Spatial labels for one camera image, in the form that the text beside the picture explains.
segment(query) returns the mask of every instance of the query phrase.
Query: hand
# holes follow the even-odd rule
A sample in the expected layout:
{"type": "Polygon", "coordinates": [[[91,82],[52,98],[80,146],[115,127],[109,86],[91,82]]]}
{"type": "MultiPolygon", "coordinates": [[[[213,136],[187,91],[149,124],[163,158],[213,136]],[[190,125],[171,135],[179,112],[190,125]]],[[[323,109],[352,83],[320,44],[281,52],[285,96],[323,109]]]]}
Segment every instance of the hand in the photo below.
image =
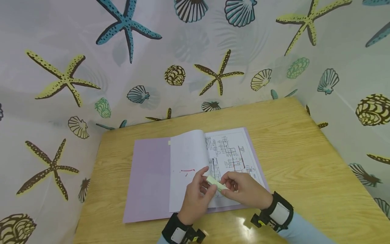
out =
{"type": "Polygon", "coordinates": [[[222,190],[222,195],[246,206],[263,210],[272,203],[272,194],[247,173],[226,172],[220,183],[229,188],[222,190]]]}
{"type": "Polygon", "coordinates": [[[209,170],[206,166],[196,172],[194,179],[187,185],[186,195],[184,196],[183,205],[177,217],[185,225],[193,224],[200,219],[209,206],[211,199],[217,191],[216,185],[209,185],[206,176],[203,176],[209,170]]]}

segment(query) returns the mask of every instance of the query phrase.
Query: white paper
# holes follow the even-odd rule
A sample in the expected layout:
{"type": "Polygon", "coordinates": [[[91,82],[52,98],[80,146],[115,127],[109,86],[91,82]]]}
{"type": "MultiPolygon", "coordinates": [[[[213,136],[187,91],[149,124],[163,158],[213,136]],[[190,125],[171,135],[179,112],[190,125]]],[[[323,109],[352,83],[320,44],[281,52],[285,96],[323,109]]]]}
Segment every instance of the white paper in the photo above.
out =
{"type": "MultiPolygon", "coordinates": [[[[217,181],[228,171],[248,173],[264,186],[259,168],[252,153],[244,128],[205,133],[209,157],[210,175],[217,181]]],[[[239,204],[222,196],[215,195],[209,208],[239,204]]]]}
{"type": "Polygon", "coordinates": [[[183,204],[186,187],[194,175],[209,165],[204,133],[192,130],[170,140],[169,212],[178,212],[183,204]]]}
{"type": "MultiPolygon", "coordinates": [[[[187,185],[207,165],[209,171],[204,175],[211,175],[217,181],[226,172],[236,171],[250,174],[264,186],[244,128],[209,133],[192,130],[172,137],[170,146],[169,212],[180,211],[187,185]]],[[[217,192],[209,208],[237,204],[217,192]]]]}

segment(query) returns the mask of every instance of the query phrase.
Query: open folder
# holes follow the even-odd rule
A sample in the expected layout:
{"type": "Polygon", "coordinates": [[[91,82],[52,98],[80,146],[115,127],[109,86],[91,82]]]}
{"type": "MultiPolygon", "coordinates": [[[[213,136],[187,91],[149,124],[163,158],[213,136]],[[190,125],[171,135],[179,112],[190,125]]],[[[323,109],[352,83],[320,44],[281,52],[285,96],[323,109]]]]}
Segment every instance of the open folder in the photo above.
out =
{"type": "MultiPolygon", "coordinates": [[[[246,128],[204,133],[193,130],[175,137],[137,140],[126,200],[124,223],[169,218],[183,203],[195,173],[217,181],[227,171],[250,174],[269,190],[246,128]]],[[[216,193],[208,212],[245,208],[216,193]]]]}

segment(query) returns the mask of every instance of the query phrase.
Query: schematic drawing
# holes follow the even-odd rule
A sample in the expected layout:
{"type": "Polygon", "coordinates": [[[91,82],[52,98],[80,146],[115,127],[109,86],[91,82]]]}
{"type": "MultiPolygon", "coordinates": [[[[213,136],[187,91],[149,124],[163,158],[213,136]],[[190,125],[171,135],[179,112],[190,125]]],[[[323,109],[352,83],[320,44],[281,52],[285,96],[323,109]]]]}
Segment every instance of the schematic drawing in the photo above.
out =
{"type": "Polygon", "coordinates": [[[217,181],[221,180],[224,173],[235,171],[248,173],[260,183],[252,152],[241,133],[206,136],[206,148],[209,154],[210,174],[217,181]]]}

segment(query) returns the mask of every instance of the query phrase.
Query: wrist-mounted device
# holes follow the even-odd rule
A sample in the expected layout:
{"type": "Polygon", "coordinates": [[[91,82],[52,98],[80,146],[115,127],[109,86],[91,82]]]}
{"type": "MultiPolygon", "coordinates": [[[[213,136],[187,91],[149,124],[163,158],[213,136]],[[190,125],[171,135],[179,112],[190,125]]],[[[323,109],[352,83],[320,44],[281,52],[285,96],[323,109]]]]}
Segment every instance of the wrist-mounted device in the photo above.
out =
{"type": "Polygon", "coordinates": [[[172,214],[162,234],[164,239],[170,244],[202,243],[206,237],[200,229],[195,231],[192,225],[183,224],[177,217],[177,213],[172,214]]]}
{"type": "Polygon", "coordinates": [[[269,208],[261,210],[260,214],[254,214],[251,223],[260,228],[263,225],[270,226],[274,231],[288,229],[293,219],[294,209],[292,205],[276,191],[273,192],[273,201],[269,208]]]}

